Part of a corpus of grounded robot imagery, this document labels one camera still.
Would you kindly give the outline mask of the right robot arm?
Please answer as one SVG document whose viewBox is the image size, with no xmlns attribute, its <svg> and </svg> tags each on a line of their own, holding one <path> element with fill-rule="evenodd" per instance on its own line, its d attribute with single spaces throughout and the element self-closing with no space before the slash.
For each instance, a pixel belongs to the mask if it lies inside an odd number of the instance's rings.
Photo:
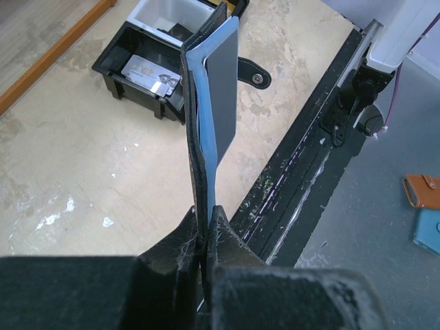
<svg viewBox="0 0 440 330">
<path fill-rule="evenodd" d="M 403 1 L 380 30 L 366 55 L 366 66 L 390 74 L 439 14 L 439 2 Z"/>
</svg>

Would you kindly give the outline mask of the dark credit card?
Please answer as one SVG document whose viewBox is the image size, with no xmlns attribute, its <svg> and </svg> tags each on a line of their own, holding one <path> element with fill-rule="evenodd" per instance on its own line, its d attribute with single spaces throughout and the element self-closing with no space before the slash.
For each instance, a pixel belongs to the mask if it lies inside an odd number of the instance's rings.
<svg viewBox="0 0 440 330">
<path fill-rule="evenodd" d="M 238 32 L 234 31 L 206 59 L 217 161 L 221 162 L 237 129 Z"/>
<path fill-rule="evenodd" d="M 183 25 L 179 23 L 174 24 L 174 26 L 168 31 L 164 29 L 159 29 L 159 31 L 181 42 L 186 41 L 188 38 L 190 38 L 193 35 L 193 33 L 190 30 L 186 29 Z"/>
</svg>

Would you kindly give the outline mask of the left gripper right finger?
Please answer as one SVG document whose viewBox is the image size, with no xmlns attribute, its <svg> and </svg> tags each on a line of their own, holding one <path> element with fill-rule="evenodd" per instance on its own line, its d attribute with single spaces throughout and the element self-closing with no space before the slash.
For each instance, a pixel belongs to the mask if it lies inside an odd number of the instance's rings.
<svg viewBox="0 0 440 330">
<path fill-rule="evenodd" d="M 264 263 L 213 208 L 206 259 L 211 329 L 386 329 L 366 278 L 346 269 Z"/>
</svg>

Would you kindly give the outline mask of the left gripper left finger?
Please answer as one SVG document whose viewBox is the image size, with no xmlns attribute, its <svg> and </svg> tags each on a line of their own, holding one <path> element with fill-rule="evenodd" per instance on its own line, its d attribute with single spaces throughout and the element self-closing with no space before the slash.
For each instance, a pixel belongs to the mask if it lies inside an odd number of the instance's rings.
<svg viewBox="0 0 440 330">
<path fill-rule="evenodd" d="M 139 256 L 1 259 L 2 329 L 194 329 L 197 222 L 189 210 Z"/>
</svg>

